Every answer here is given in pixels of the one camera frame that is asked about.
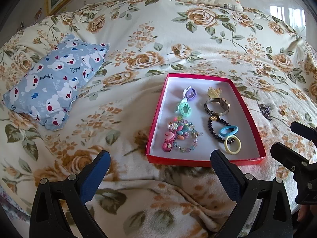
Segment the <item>metal screw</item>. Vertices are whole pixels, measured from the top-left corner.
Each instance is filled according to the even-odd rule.
[[[77,175],[75,175],[75,174],[71,174],[70,176],[68,176],[68,180],[75,180],[76,179],[76,177],[77,177]]]
[[[246,174],[245,178],[247,178],[248,180],[252,180],[253,179],[253,175],[252,174]]]
[[[278,183],[282,183],[283,180],[280,178],[280,177],[276,177],[275,180],[278,182]]]
[[[47,179],[43,178],[43,179],[41,179],[40,184],[46,184],[46,182],[47,182]]]

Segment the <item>white bear print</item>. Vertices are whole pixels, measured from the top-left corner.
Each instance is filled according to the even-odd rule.
[[[89,63],[89,58],[90,58],[90,55],[83,55],[83,56],[81,57],[83,63],[84,63],[87,67],[89,67],[89,69],[90,69],[91,66],[90,66],[90,63]]]
[[[106,51],[105,51],[104,49],[100,50],[98,53],[100,54],[100,56],[101,56],[103,59],[105,58],[105,53],[106,53]]]
[[[85,82],[88,82],[88,76],[89,76],[89,73],[91,72],[91,70],[89,68],[85,68],[82,72],[82,77],[84,78],[84,81]]]
[[[101,58],[98,54],[97,51],[95,51],[93,54],[90,54],[90,57],[95,61],[95,62],[100,62],[101,61]]]
[[[57,94],[59,97],[62,97],[64,100],[70,100],[72,98],[72,89],[70,88],[69,84],[67,82],[64,83],[64,87],[61,89],[61,91],[58,91]]]
[[[64,68],[64,64],[61,61],[55,61],[51,65],[48,65],[47,68],[53,69],[54,71],[60,71]]]
[[[39,63],[39,64],[35,64],[32,69],[29,71],[29,74],[33,74],[33,73],[37,73],[37,72],[41,72],[44,69],[44,65]]]
[[[15,101],[17,101],[18,97],[19,97],[19,89],[18,87],[14,87],[10,93],[10,104],[13,104]]]
[[[52,95],[52,98],[47,99],[45,106],[49,113],[55,113],[63,110],[60,103],[58,102],[58,95],[56,94]]]
[[[79,83],[78,78],[73,78],[69,80],[68,83],[73,88],[73,90],[77,90],[77,85]]]
[[[52,124],[60,126],[63,121],[65,121],[65,113],[60,111],[58,114],[55,114],[52,119]]]
[[[35,106],[31,106],[30,115],[34,120],[37,120],[37,121],[41,120],[41,116],[39,112],[37,111],[37,109],[35,108]]]
[[[76,42],[68,41],[68,42],[66,42],[66,46],[65,47],[70,48],[70,47],[75,47],[75,46],[77,46]]]
[[[27,75],[26,80],[25,92],[30,92],[30,90],[35,89],[39,84],[39,77],[36,74]]]
[[[65,62],[65,63],[69,64],[69,65],[74,65],[75,62],[76,62],[73,54],[65,55],[64,57],[61,57],[60,60],[62,62]]]

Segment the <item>blanket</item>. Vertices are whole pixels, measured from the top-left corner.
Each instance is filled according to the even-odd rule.
[[[205,238],[217,232],[235,206],[212,168],[151,164],[149,128],[167,73],[230,78],[243,97],[267,156],[242,166],[257,179],[283,179],[297,209],[292,173],[270,156],[280,141],[311,163],[313,143],[290,124],[317,124],[315,51],[288,24],[263,12],[235,12],[175,0],[110,0],[45,18],[19,31],[0,49],[3,95],[72,33],[110,43],[104,64],[80,91],[70,117],[52,132],[0,104],[1,185],[31,212],[42,178],[64,180],[105,149],[111,166],[86,205],[108,237]],[[58,89],[56,81],[51,88]],[[271,107],[271,120],[260,104]],[[78,230],[64,201],[67,220]],[[244,236],[251,228],[252,213]]]

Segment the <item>blue pillow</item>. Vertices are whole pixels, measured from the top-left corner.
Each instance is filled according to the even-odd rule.
[[[108,50],[109,44],[89,44],[67,36],[4,94],[5,105],[29,114],[49,130],[62,129],[77,90],[96,74]]]

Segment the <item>red box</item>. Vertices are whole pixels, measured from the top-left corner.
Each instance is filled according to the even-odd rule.
[[[204,139],[202,140],[202,143],[204,143],[205,146],[197,149],[199,147],[198,145],[194,151],[191,151],[189,153],[181,153],[179,151],[175,151],[174,148],[171,152],[166,153],[161,149],[161,146],[164,142],[164,133],[168,131],[166,125],[169,121],[162,122],[162,118],[166,117],[166,115],[168,114],[168,118],[170,119],[170,121],[172,121],[172,119],[177,116],[177,114],[174,113],[171,108],[173,105],[175,105],[176,107],[177,102],[181,101],[181,99],[183,98],[182,90],[187,88],[189,85],[192,85],[192,87],[197,90],[197,97],[199,97],[196,98],[194,101],[188,102],[193,111],[190,117],[196,118],[196,122],[198,123],[198,125],[201,125],[200,128],[204,129],[204,135],[199,137],[199,145],[200,140]],[[207,121],[208,115],[203,110],[203,104],[209,99],[207,95],[208,86],[220,87],[223,91],[225,90],[227,92],[222,92],[220,97],[230,97],[230,111],[227,115],[221,118],[227,120],[227,116],[229,115],[229,118],[231,119],[228,120],[228,122],[230,122],[232,125],[237,125],[238,127],[239,125],[236,124],[236,122],[240,122],[239,132],[237,136],[241,140],[242,147],[240,152],[236,155],[230,155],[226,153],[224,148],[219,147],[221,146],[221,143],[217,142],[210,135],[208,128],[205,126],[207,125],[205,119]],[[214,149],[221,149],[224,155],[226,155],[226,157],[230,160],[230,162],[236,165],[258,164],[266,156],[260,134],[252,119],[252,116],[239,91],[230,79],[196,74],[167,74],[163,90],[161,92],[156,107],[149,139],[146,145],[145,153],[148,161],[150,163],[164,165],[210,167],[210,154]]]

